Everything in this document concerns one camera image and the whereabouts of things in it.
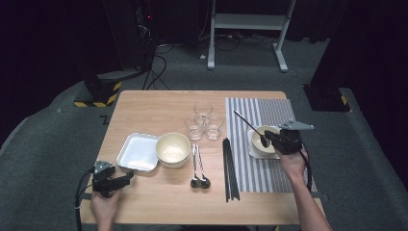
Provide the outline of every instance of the black chopsticks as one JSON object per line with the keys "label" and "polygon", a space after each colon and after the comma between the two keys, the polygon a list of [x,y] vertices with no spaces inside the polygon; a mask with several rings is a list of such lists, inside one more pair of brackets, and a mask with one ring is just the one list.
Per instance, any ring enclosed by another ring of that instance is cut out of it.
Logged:
{"label": "black chopsticks", "polygon": [[225,138],[222,141],[222,151],[224,160],[224,178],[225,178],[225,197],[226,201],[234,197],[240,200],[240,190],[238,189],[237,177],[235,174],[234,160],[230,141]]}

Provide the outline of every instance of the metal spoon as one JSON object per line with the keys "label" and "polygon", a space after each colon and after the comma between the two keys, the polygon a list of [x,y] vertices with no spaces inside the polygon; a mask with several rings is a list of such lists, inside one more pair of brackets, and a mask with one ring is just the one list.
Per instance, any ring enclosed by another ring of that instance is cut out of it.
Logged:
{"label": "metal spoon", "polygon": [[193,188],[197,188],[197,187],[199,187],[201,185],[201,183],[200,183],[200,179],[198,179],[198,177],[197,177],[197,166],[196,166],[196,163],[195,163],[195,144],[192,145],[192,162],[194,164],[194,176],[193,176],[193,178],[192,178],[192,180],[190,182],[190,185]]}
{"label": "metal spoon", "polygon": [[196,145],[195,148],[197,148],[196,152],[198,153],[198,161],[200,162],[201,173],[203,174],[203,178],[201,179],[201,188],[207,189],[211,186],[211,182],[210,182],[210,179],[208,179],[204,175],[204,168],[203,168],[203,163],[201,161],[200,148],[198,147],[198,145]]}
{"label": "metal spoon", "polygon": [[263,147],[269,147],[270,146],[270,141],[265,137],[265,135],[262,135],[261,133],[259,133],[248,121],[246,121],[245,118],[242,117],[242,115],[237,112],[234,111],[234,113],[239,116],[246,124],[249,125],[249,127],[251,127],[256,133],[258,133],[258,135],[261,137],[261,144]]}

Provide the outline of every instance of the bowl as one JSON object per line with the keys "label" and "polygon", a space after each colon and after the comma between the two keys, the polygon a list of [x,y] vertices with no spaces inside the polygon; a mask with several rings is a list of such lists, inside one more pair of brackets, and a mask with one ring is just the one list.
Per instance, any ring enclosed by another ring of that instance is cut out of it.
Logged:
{"label": "bowl", "polygon": [[[256,128],[256,130],[257,130],[259,133],[261,133],[261,134],[264,134],[266,130],[269,130],[269,131],[271,131],[272,133],[275,133],[275,134],[279,134],[279,129],[278,129],[278,127],[275,127],[275,126],[267,126],[267,125],[264,125],[264,126],[261,126],[261,127]],[[256,133],[255,131],[254,131],[253,134],[252,134],[252,144],[254,144],[254,146],[255,146],[258,150],[260,150],[260,151],[262,151],[262,152],[265,152],[265,153],[275,153],[275,149],[273,148],[272,145],[270,145],[269,147],[264,147],[264,146],[262,145],[262,143],[261,143],[261,137],[260,137],[259,134]]]}
{"label": "bowl", "polygon": [[156,143],[156,155],[166,167],[181,167],[190,155],[190,141],[180,133],[162,135]]}

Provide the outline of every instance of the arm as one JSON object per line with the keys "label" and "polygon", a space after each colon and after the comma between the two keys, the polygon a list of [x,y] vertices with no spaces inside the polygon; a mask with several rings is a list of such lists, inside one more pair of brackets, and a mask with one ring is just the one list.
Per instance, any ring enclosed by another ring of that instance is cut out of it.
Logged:
{"label": "arm", "polygon": [[301,230],[332,230],[315,199],[306,188],[303,178],[305,164],[300,154],[282,155],[278,150],[276,152],[281,158],[282,168],[293,188]]}
{"label": "arm", "polygon": [[123,189],[117,190],[110,198],[103,197],[100,192],[92,192],[90,208],[95,216],[98,231],[114,230],[114,218],[122,191]]}

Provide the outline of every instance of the gray striped mat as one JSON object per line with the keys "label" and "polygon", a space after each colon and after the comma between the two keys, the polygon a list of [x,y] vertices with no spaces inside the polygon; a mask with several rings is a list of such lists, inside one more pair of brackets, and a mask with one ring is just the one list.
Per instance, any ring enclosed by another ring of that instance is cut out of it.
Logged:
{"label": "gray striped mat", "polygon": [[249,155],[248,125],[279,125],[294,119],[289,99],[226,98],[227,137],[231,142],[237,181],[241,192],[291,193],[292,187],[279,160],[255,159]]}

